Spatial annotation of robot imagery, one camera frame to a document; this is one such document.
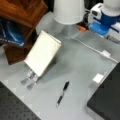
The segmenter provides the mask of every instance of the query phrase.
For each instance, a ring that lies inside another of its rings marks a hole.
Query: black pen
[[[69,86],[69,81],[65,83],[65,86],[64,86],[64,88],[63,88],[63,92],[62,92],[61,96],[59,97],[59,99],[58,99],[58,101],[57,101],[57,104],[56,104],[57,107],[59,106],[62,98],[64,97],[64,93],[65,93],[65,91],[67,90],[68,86]]]

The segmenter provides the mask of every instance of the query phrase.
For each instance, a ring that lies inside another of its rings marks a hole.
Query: white robot
[[[91,31],[120,43],[120,0],[104,0],[95,5],[88,22]]]

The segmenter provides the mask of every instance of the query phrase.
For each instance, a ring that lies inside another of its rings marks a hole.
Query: white table
[[[49,32],[49,29],[54,28],[49,33],[56,34],[59,25],[56,22],[54,26],[51,25],[43,29]],[[106,76],[116,64],[77,41],[65,40],[59,32],[55,37],[62,41],[62,48],[57,54],[57,64],[32,90],[27,90],[26,85],[22,86],[20,83],[25,78],[28,67],[24,62],[9,66],[1,47],[1,82],[42,120],[103,120],[88,109],[86,104],[99,86],[92,79],[97,73]],[[80,33],[78,39],[100,51],[109,51],[114,59],[120,61],[120,46],[103,40],[91,32]],[[60,106],[56,108],[56,102],[67,80],[70,81],[69,88]]]

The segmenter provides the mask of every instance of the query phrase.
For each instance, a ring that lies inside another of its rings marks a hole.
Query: clear plastic stand
[[[79,35],[80,31],[77,25],[66,25],[62,30],[62,35],[65,39],[75,38]]]

